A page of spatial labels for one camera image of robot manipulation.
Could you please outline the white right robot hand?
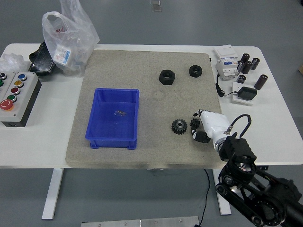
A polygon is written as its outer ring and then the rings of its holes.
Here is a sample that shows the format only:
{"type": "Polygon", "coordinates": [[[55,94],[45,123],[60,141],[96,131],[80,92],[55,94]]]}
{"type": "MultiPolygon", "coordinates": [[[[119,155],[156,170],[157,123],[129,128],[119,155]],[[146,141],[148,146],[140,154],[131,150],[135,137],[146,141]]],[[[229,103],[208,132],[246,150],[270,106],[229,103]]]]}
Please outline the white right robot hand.
{"type": "Polygon", "coordinates": [[[199,109],[193,116],[199,117],[199,119],[194,118],[190,124],[192,137],[195,141],[208,143],[212,140],[214,148],[216,148],[229,135],[230,123],[225,115],[199,109]]]}

